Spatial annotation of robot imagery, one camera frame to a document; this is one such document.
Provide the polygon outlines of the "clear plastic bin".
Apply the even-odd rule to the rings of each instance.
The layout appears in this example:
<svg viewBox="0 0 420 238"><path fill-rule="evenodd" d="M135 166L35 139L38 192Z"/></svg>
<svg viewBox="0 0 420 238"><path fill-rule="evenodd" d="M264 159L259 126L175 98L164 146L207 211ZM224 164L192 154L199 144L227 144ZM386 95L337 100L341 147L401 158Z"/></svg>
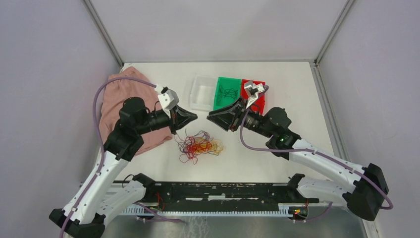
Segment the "clear plastic bin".
<svg viewBox="0 0 420 238"><path fill-rule="evenodd" d="M196 75L189 97L190 108L199 111L212 111L216 86L216 77Z"/></svg>

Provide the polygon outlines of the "green plastic bin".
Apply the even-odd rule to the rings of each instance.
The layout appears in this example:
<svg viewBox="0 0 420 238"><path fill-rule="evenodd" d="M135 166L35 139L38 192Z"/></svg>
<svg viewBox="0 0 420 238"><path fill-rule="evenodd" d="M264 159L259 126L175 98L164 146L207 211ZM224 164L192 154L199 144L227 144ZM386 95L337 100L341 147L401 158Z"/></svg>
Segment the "green plastic bin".
<svg viewBox="0 0 420 238"><path fill-rule="evenodd" d="M240 97L241 79L219 77L217 80L213 110L217 110L234 103Z"/></svg>

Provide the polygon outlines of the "red plastic bin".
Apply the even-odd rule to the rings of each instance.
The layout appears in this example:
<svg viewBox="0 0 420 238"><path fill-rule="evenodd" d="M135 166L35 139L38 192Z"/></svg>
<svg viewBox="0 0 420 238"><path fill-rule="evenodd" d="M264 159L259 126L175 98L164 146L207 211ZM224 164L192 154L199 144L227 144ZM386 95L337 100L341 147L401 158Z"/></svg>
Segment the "red plastic bin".
<svg viewBox="0 0 420 238"><path fill-rule="evenodd" d="M241 92L240 96L244 99L248 99L248 95L244 89L244 85L249 82L248 79L242 79L241 81ZM265 107L265 96L259 96L259 98L254 102L254 104L251 106L251 110L253 112L259 112L260 115L263 114Z"/></svg>

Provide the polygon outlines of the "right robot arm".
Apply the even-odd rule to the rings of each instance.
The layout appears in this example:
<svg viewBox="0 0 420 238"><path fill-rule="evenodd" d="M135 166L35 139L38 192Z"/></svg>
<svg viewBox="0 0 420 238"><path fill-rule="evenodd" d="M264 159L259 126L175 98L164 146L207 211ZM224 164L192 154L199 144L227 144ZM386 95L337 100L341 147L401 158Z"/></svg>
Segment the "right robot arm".
<svg viewBox="0 0 420 238"><path fill-rule="evenodd" d="M241 143L250 150L270 152L327 177L319 180L295 174L286 188L286 196L292 202L316 198L343 204L367 221L374 221L380 210L394 207L379 166L370 163L364 167L318 149L288 128L291 120L283 108L271 108L262 116L247 109L246 101L239 99L209 112L207 120L225 131L239 130Z"/></svg>

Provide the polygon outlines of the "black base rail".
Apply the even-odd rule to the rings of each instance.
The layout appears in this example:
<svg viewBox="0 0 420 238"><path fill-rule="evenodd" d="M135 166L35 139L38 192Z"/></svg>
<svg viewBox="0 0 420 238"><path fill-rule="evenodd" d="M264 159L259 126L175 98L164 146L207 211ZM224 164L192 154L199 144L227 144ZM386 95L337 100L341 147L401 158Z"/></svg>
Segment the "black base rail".
<svg viewBox="0 0 420 238"><path fill-rule="evenodd" d="M304 198L284 183L156 182L146 188L140 202L164 212L278 211L279 204L319 203Z"/></svg>

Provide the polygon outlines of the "pink cloth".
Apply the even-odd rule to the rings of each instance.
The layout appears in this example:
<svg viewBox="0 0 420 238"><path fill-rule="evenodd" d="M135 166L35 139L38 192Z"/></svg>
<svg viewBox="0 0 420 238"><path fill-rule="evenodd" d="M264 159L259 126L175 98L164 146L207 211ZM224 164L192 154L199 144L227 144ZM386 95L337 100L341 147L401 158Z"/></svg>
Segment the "pink cloth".
<svg viewBox="0 0 420 238"><path fill-rule="evenodd" d="M99 129L101 138L106 141L109 134L114 130L115 124L119 119L119 110L122 108L123 102L131 97L140 97L144 100L145 105L150 110L160 110L161 106L158 102L158 94L153 87L132 80L117 80L111 82L105 87L103 105L101 108L101 119ZM172 134L168 127L152 131L142 135L144 144L136 152L136 156L150 151L163 143L172 139Z"/></svg>

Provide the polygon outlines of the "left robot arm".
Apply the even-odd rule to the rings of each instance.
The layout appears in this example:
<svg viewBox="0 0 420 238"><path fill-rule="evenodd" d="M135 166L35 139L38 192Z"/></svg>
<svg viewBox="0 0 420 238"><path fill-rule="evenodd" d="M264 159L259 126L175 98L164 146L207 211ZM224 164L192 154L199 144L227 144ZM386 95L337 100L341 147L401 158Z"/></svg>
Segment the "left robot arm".
<svg viewBox="0 0 420 238"><path fill-rule="evenodd" d="M143 135L162 128L172 134L198 116L177 104L169 110L150 111L142 98L131 97L119 111L120 119L101 147L101 157L76 195L61 209L53 209L50 220L60 227L59 237L100 238L108 224L131 204L151 201L156 188L134 180L108 199L104 196L116 177L144 145Z"/></svg>

